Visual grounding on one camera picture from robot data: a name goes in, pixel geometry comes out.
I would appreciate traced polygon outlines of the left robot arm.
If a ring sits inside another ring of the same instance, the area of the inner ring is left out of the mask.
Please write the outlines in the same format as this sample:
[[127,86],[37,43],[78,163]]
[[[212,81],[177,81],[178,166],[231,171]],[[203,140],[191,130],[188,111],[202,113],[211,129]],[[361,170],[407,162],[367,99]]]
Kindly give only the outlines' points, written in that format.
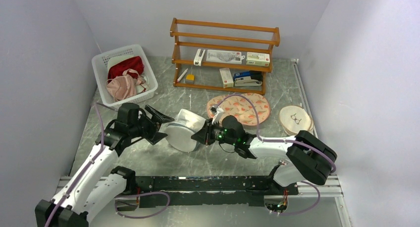
[[167,134],[160,132],[164,123],[174,118],[149,105],[123,103],[117,116],[104,126],[83,165],[71,180],[49,201],[41,200],[35,207],[39,227],[87,227],[111,201],[137,207],[142,196],[135,171],[117,166],[100,182],[104,172],[131,145],[145,139],[154,145]]

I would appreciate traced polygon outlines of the white mesh laundry bag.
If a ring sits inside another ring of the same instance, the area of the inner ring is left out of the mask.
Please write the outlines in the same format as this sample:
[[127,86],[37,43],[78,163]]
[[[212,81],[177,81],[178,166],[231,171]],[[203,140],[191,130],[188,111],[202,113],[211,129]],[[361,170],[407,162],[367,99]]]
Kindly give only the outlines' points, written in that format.
[[195,151],[199,143],[191,138],[204,125],[206,119],[189,110],[181,109],[174,121],[167,124],[165,133],[170,146],[178,151],[190,153]]

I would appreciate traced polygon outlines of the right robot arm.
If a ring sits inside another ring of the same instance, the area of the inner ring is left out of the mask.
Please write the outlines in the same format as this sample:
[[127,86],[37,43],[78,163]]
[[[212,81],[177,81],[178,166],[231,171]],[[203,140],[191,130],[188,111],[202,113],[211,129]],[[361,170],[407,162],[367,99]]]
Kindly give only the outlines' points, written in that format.
[[301,181],[324,185],[336,171],[337,154],[310,132],[301,130],[295,136],[283,138],[250,134],[232,115],[222,122],[205,120],[202,128],[191,136],[203,145],[228,144],[244,159],[278,158],[285,164],[273,169],[267,181],[272,194],[280,194],[286,186]]

